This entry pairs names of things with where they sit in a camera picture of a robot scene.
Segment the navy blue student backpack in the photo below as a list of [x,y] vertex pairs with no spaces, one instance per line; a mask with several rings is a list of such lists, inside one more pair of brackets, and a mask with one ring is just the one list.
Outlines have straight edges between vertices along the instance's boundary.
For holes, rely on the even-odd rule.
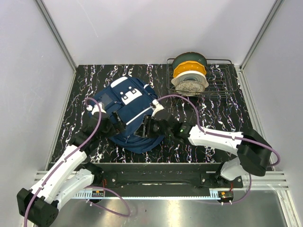
[[122,148],[142,154],[160,144],[164,136],[146,138],[136,135],[144,117],[151,116],[152,102],[158,96],[153,88],[134,77],[120,77],[93,96],[102,104],[102,109],[109,116],[113,130],[106,136]]

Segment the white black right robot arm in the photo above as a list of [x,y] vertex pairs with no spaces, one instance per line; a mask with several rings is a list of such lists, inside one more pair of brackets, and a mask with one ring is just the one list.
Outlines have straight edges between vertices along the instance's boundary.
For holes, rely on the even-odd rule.
[[221,164],[215,175],[216,184],[222,188],[241,175],[264,176],[272,153],[270,145],[255,130],[243,133],[205,129],[197,124],[179,122],[166,111],[144,116],[135,135],[150,139],[167,136],[180,143],[235,155],[231,161]]

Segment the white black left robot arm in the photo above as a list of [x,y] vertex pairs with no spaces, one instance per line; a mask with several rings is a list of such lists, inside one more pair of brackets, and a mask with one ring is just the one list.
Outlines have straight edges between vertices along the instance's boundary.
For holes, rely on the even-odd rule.
[[108,135],[112,128],[104,110],[92,111],[88,123],[75,134],[54,166],[29,190],[22,188],[17,193],[18,210],[25,227],[28,222],[38,227],[49,227],[64,205],[81,190],[85,192],[82,199],[96,203],[104,196],[107,187],[114,187],[116,173],[105,172],[91,162],[70,177],[98,146],[98,136],[102,133]]

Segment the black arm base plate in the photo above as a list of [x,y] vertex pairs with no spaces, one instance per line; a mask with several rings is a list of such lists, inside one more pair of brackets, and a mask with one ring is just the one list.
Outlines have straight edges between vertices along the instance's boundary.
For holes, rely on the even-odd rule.
[[106,171],[101,185],[117,188],[126,185],[190,185],[201,188],[243,188],[240,176],[233,181],[220,179],[216,173],[199,171]]

